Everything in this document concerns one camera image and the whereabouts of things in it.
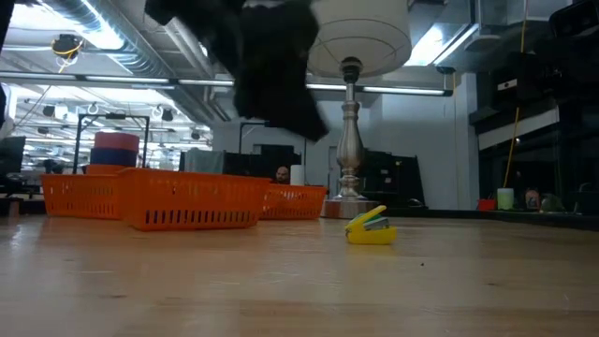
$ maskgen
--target desk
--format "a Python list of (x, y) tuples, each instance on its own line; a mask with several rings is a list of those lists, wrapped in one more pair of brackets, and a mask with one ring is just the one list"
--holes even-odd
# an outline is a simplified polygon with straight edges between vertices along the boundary
[(599, 234), (393, 219), (394, 246), (340, 221), (143, 233), (22, 216), (0, 227), (13, 336), (591, 336)]

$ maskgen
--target wooden table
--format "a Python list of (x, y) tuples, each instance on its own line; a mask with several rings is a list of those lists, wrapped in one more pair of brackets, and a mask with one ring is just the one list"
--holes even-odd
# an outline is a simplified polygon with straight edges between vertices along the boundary
[(0, 336), (599, 335), (599, 233), (393, 222), (394, 246), (353, 246), (337, 221), (22, 217), (0, 227)]

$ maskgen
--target silver lamp base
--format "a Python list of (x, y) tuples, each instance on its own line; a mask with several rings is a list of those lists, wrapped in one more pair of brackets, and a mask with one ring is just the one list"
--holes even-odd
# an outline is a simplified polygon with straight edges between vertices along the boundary
[(325, 200), (320, 216), (331, 219), (353, 219), (376, 206), (378, 202), (370, 200)]

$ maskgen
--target ceiling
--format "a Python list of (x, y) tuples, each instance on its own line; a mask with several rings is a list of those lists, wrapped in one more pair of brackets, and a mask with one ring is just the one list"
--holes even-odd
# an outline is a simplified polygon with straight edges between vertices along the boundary
[[(161, 74), (171, 78), (183, 79), (228, 79), (227, 73), (219, 66), (208, 62), (204, 51), (196, 39), (189, 43), (189, 35), (184, 29), (172, 23), (163, 27), (145, 15), (143, 8), (145, 0), (85, 0), (92, 4), (108, 6), (106, 13), (114, 16), (110, 24), (118, 25), (126, 32), (129, 50), (141, 48), (150, 55), (154, 64), (158, 65)], [(523, 0), (481, 0), (480, 8), (489, 11), (495, 10), (494, 15), (486, 14), (486, 22), (478, 21), (483, 27), (492, 29), (497, 34), (506, 34), (502, 46), (510, 46), (514, 27), (518, 25), (518, 19), (509, 21), (510, 13), (513, 17), (514, 9), (508, 9), (507, 3), (516, 3)], [(539, 1), (531, 0), (533, 6)], [(547, 0), (552, 4), (551, 8), (563, 7), (563, 1)], [(464, 34), (468, 27), (477, 22), (476, 11), (472, 8), (474, 0), (410, 0), (409, 25), (413, 44), (412, 58), (408, 66), (404, 66), (394, 72), (383, 76), (360, 79), (364, 85), (392, 85), (414, 88), (443, 88), (444, 78), (435, 71), (432, 61), (448, 46), (455, 42), (456, 38)], [(543, 18), (536, 22), (543, 23)], [(21, 72), (46, 72), (57, 73), (65, 60), (58, 58), (51, 51), (51, 42), (60, 34), (73, 34), (80, 36), (81, 30), (73, 22), (66, 22), (54, 13), (43, 7), (26, 7), (17, 5), (13, 13), (11, 25), (7, 32), (5, 48), (0, 54), (0, 71)], [(76, 62), (64, 68), (65, 74), (87, 74), (101, 76), (132, 76), (139, 73), (132, 72), (131, 68), (123, 66), (120, 61), (122, 55), (106, 53), (99, 50), (101, 46), (86, 42)], [(477, 71), (477, 67), (489, 66), (489, 54), (495, 55), (494, 64), (501, 63), (497, 51), (471, 53), (463, 46), (456, 49), (442, 63), (441, 66), (454, 66), (458, 70)], [(308, 74), (308, 81), (314, 83), (342, 84), (341, 79), (318, 78)], [(210, 148), (212, 143), (211, 126), (226, 123), (237, 119), (237, 113), (231, 104), (232, 93), (227, 88), (212, 90), (210, 88), (177, 88), (177, 90), (162, 90), (160, 87), (148, 89), (123, 89), (123, 88), (89, 88), (77, 86), (49, 86), (44, 81), (39, 84), (11, 84), (13, 93), (18, 96), (18, 108), (16, 109), (16, 121), (19, 127), (17, 132), (34, 140), (28, 145), (35, 145), (35, 151), (47, 153), (55, 152), (56, 144), (65, 149), (72, 148), (71, 143), (60, 143), (52, 140), (45, 144), (43, 139), (74, 139), (77, 114), (90, 109), (96, 113), (116, 112), (127, 115), (143, 115), (151, 117), (150, 141), (151, 147), (159, 153), (168, 154), (163, 151), (171, 147), (173, 149), (184, 149), (196, 144), (199, 147)], [(317, 92), (314, 94), (318, 100), (339, 101), (344, 100), (344, 93)], [(368, 107), (376, 99), (375, 94), (362, 94), (358, 97), (361, 103)], [(67, 111), (66, 117), (55, 116), (49, 118), (43, 115), (45, 106), (59, 105), (60, 111)], [(164, 122), (160, 118), (162, 110), (173, 111), (173, 121)], [(122, 128), (142, 134), (142, 125), (138, 125), (131, 119), (102, 121), (98, 118), (96, 125), (90, 127), (81, 134), (82, 139), (92, 139), (94, 132), (104, 128)], [(38, 129), (41, 125), (50, 126), (50, 132), (40, 135)], [(191, 131), (201, 131), (200, 139), (191, 139)], [(85, 142), (84, 151), (89, 148), (89, 142)], [(72, 160), (69, 154), (60, 155)]]

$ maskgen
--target white wall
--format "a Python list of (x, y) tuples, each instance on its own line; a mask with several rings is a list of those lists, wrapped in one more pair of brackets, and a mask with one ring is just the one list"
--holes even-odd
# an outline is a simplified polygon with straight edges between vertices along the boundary
[[(375, 151), (418, 157), (424, 196), (431, 209), (471, 210), (478, 199), (478, 149), (468, 113), (476, 109), (475, 75), (461, 78), (454, 97), (380, 95), (368, 109), (360, 109), (358, 126), (364, 146)], [(316, 144), (308, 143), (306, 179), (326, 185), (329, 147), (341, 136), (342, 102), (319, 103), (331, 132)], [(248, 133), (251, 126), (244, 128)], [(215, 151), (238, 151), (239, 124), (213, 130)], [(284, 130), (256, 127), (243, 139), (242, 152), (255, 144), (292, 145), (303, 153), (303, 139)]]

